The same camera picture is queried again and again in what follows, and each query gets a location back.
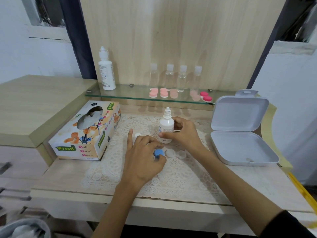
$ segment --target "clear liquid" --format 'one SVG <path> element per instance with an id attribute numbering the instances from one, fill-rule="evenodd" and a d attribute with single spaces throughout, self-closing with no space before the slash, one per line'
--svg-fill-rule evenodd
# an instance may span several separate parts
<path id="1" fill-rule="evenodd" d="M 185 83 L 186 83 L 186 73 L 179 73 L 177 78 L 177 85 L 176 85 L 178 92 L 184 92 Z"/>
<path id="2" fill-rule="evenodd" d="M 200 79 L 201 79 L 201 74 L 200 74 L 200 73 L 194 73 L 193 83 L 192 83 L 191 90 L 195 90 L 195 91 L 198 92 L 198 90 L 199 90 L 199 84 L 200 84 Z"/>
<path id="3" fill-rule="evenodd" d="M 151 71 L 150 73 L 150 88 L 157 88 L 158 86 L 158 72 Z"/>
<path id="4" fill-rule="evenodd" d="M 165 72 L 165 88 L 167 88 L 168 91 L 170 91 L 173 88 L 173 78 L 174 78 L 174 72 Z"/>

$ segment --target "blue cap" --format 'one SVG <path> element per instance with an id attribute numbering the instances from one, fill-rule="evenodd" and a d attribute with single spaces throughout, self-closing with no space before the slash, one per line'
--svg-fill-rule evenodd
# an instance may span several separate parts
<path id="1" fill-rule="evenodd" d="M 158 158 L 159 158 L 159 155 L 165 156 L 164 151 L 163 151 L 162 149 L 156 149 L 156 150 L 154 150 L 154 157 L 158 159 Z"/>

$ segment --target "white wall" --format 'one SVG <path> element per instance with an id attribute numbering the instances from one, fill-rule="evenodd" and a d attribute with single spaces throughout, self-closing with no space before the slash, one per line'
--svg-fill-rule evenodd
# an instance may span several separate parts
<path id="1" fill-rule="evenodd" d="M 70 42 L 28 38 L 21 0 L 0 0 L 0 83 L 27 74 L 81 78 Z"/>
<path id="2" fill-rule="evenodd" d="M 252 87 L 277 107 L 273 139 L 296 178 L 317 185 L 317 51 L 269 54 Z"/>

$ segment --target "glass shelf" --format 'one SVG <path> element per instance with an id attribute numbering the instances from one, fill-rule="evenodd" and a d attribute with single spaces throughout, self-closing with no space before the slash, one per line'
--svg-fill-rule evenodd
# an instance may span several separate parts
<path id="1" fill-rule="evenodd" d="M 116 89 L 106 91 L 102 88 L 102 84 L 99 83 L 95 90 L 88 90 L 86 93 L 87 97 L 103 97 L 103 98 L 119 98 L 119 99 L 134 99 L 134 100 L 148 100 L 148 101 L 163 101 L 163 102 L 175 102 L 175 103 L 194 103 L 194 104 L 215 104 L 217 99 L 225 95 L 235 95 L 235 91 L 212 91 L 209 92 L 209 96 L 212 97 L 210 103 L 206 103 L 202 100 L 194 101 L 189 95 L 190 90 L 185 89 L 183 92 L 178 93 L 178 97 L 173 99 L 170 94 L 167 98 L 160 96 L 159 88 L 158 95 L 156 98 L 149 97 L 150 88 L 149 86 L 134 85 L 130 87 L 128 84 L 116 84 Z"/>

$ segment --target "person's left hand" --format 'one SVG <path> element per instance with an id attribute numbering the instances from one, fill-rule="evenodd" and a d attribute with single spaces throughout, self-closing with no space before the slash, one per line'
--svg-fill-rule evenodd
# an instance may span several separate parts
<path id="1" fill-rule="evenodd" d="M 154 176 L 162 171 L 166 163 L 166 157 L 160 155 L 159 159 L 153 158 L 156 148 L 164 145 L 151 136 L 138 136 L 132 144 L 132 133 L 128 133 L 125 162 L 120 183 L 132 186 L 136 194 Z"/>

